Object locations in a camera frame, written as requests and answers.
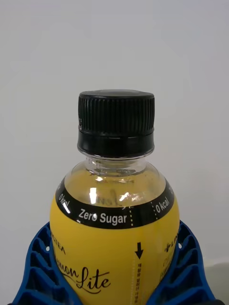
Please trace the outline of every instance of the bottle neck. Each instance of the bottle neck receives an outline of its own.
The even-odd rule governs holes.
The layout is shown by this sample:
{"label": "bottle neck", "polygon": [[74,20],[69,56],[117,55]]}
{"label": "bottle neck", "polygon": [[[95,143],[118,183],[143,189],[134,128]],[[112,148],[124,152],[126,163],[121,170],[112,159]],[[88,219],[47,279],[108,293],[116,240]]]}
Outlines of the bottle neck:
{"label": "bottle neck", "polygon": [[95,175],[123,177],[142,172],[146,168],[146,158],[103,159],[87,156],[85,166]]}

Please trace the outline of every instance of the white wall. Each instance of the white wall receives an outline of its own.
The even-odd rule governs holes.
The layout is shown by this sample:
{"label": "white wall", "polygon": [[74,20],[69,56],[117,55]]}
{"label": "white wall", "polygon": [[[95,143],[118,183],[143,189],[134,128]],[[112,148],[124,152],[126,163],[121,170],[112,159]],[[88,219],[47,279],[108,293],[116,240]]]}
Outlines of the white wall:
{"label": "white wall", "polygon": [[149,160],[207,259],[229,256],[229,1],[0,2],[0,298],[12,301],[55,189],[83,160],[77,99],[156,96]]}

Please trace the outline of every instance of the beverage bottle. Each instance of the beverage bottle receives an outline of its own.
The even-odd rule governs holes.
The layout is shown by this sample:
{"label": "beverage bottle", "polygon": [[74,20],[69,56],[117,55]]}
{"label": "beverage bottle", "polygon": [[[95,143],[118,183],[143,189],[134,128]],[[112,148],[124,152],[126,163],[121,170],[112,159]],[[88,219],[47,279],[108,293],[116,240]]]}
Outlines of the beverage bottle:
{"label": "beverage bottle", "polygon": [[146,156],[154,95],[82,92],[78,149],[50,214],[56,263],[83,305],[145,305],[166,274],[179,228],[174,192]]}

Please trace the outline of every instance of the black bottle cap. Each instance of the black bottle cap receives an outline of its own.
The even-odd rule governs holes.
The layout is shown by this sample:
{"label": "black bottle cap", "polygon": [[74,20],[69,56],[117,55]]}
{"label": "black bottle cap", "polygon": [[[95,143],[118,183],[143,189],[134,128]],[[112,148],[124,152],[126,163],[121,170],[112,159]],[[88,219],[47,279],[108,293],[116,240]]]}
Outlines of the black bottle cap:
{"label": "black bottle cap", "polygon": [[105,158],[132,158],[154,150],[152,93],[85,91],[79,96],[78,149]]}

